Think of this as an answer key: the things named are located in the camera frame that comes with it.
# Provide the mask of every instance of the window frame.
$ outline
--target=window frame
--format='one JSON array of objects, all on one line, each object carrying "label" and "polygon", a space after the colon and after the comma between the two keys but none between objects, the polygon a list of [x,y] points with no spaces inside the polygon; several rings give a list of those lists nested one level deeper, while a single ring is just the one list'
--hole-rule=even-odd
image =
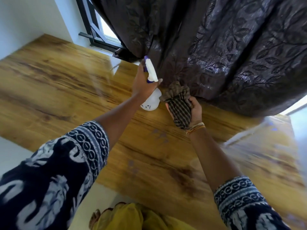
[{"label": "window frame", "polygon": [[86,29],[86,33],[80,32],[79,35],[89,38],[91,46],[102,48],[111,52],[119,48],[124,48],[121,44],[109,40],[110,37],[103,33],[100,22],[100,15],[95,10],[91,0],[76,0],[79,11]]}]

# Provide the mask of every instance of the glossy wooden table top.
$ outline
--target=glossy wooden table top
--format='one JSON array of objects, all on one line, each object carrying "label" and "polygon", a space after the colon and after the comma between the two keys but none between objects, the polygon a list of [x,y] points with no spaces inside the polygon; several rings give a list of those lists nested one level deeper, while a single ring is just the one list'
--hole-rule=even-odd
[{"label": "glossy wooden table top", "polygon": [[[35,151],[126,100],[136,71],[44,35],[0,61],[0,135]],[[306,229],[306,187],[289,118],[253,119],[202,105],[203,121],[224,151],[286,223]],[[137,111],[97,182],[196,228],[226,228],[189,139],[163,104]]]}]

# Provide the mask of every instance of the white spray head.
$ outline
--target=white spray head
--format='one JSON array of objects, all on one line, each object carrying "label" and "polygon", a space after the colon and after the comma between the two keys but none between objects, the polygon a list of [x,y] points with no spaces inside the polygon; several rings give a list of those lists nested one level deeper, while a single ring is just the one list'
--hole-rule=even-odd
[{"label": "white spray head", "polygon": [[154,69],[153,63],[151,62],[151,60],[148,58],[148,56],[144,56],[145,59],[145,66],[147,68],[148,71],[148,79],[147,82],[148,83],[152,83],[154,81],[158,81],[158,77],[156,74],[156,71]]}]

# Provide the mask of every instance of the hand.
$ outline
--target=hand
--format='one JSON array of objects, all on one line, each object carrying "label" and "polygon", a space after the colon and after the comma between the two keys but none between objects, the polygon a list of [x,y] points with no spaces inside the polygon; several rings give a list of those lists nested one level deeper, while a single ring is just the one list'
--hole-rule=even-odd
[{"label": "hand", "polygon": [[147,83],[147,78],[144,74],[144,60],[141,61],[138,66],[138,72],[132,85],[132,96],[139,96],[143,102],[145,102],[153,91],[160,85],[163,79],[159,79],[158,82]]},{"label": "hand", "polygon": [[[189,98],[190,102],[192,103],[192,108],[191,108],[191,122],[189,127],[194,126],[195,124],[201,123],[202,122],[202,117],[201,117],[201,105],[199,104],[199,102],[197,101],[197,99],[195,97],[190,97]],[[167,108],[167,110],[169,111],[169,105],[167,103],[165,103],[165,106]],[[173,114],[169,111],[171,117],[174,120],[174,116]]]}]

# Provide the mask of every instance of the striped cloth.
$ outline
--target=striped cloth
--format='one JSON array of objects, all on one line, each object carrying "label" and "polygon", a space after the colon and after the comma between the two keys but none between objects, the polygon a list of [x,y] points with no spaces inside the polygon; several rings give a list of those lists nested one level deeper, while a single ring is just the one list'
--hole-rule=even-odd
[{"label": "striped cloth", "polygon": [[160,97],[160,101],[169,105],[169,111],[174,116],[174,123],[181,129],[187,129],[191,121],[190,89],[181,86],[179,81],[170,84],[168,90]]}]

